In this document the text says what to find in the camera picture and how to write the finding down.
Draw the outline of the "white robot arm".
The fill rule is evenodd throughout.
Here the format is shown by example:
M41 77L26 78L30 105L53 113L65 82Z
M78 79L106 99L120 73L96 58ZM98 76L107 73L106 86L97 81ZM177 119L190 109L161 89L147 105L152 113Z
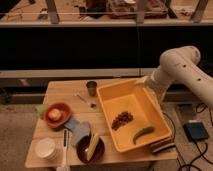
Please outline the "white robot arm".
M160 65L152 74L137 79L135 84L149 88L161 103L171 84L178 81L213 109L213 78L197 66L200 58L200 51L195 46L166 50L160 55Z

